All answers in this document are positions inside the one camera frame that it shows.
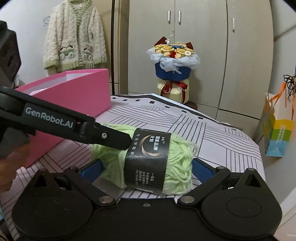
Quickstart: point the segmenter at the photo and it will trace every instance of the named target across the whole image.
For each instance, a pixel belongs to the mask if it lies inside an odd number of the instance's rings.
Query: black device
[[[7,134],[8,128],[18,132]],[[0,86],[0,158],[10,154],[15,145],[27,142],[24,133],[34,135],[36,130],[119,150],[128,149],[131,144],[129,134],[102,126],[91,116]]]
[[[14,78],[21,66],[16,33],[0,21],[0,86],[14,87]]]
[[[281,208],[253,168],[238,174],[217,167],[177,204],[173,198],[115,200],[78,172],[35,174],[12,210],[20,241],[276,240]]]

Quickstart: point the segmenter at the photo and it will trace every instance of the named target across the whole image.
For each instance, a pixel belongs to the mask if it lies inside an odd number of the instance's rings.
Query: yarn label
[[[136,129],[124,164],[128,187],[161,195],[171,133]]]

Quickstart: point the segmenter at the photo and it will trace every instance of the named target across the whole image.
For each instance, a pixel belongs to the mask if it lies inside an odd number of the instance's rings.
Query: bed
[[[265,180],[261,154],[257,144],[233,126],[195,111],[177,102],[155,94],[111,96],[112,107],[96,118],[99,123],[126,124],[138,128],[175,132],[199,146],[196,157],[207,164],[227,167],[232,172],[244,172],[255,168]],[[10,191],[0,194],[0,202],[9,231],[14,240],[19,234],[12,222],[11,211],[32,176],[42,168],[50,172],[62,172],[70,166],[82,167],[91,161],[91,145],[63,140],[29,168],[20,168]],[[192,189],[200,181],[192,176]],[[166,198],[178,195],[155,194],[131,188],[120,189],[98,178],[96,187],[118,198]]]

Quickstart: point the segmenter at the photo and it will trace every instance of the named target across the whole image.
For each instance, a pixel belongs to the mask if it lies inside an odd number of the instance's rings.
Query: wardrobe door
[[[158,93],[155,66],[146,51],[163,36],[173,42],[175,0],[130,0],[128,91]]]
[[[227,0],[228,52],[219,108],[260,119],[273,60],[269,0]]]
[[[191,42],[200,65],[191,72],[190,101],[218,107],[227,47],[225,0],[176,0],[175,42]]]
[[[235,128],[242,130],[250,138],[254,137],[259,120],[248,116],[232,113],[224,110],[218,110],[217,121],[233,125]]]
[[[218,108],[203,104],[197,104],[197,110],[213,119],[216,119]]]

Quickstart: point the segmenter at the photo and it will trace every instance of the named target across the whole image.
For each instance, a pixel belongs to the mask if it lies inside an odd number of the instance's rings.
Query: human hand
[[[24,166],[30,155],[30,144],[22,145],[14,150],[5,159],[0,159],[0,193],[11,188],[12,181],[16,178],[17,170]]]

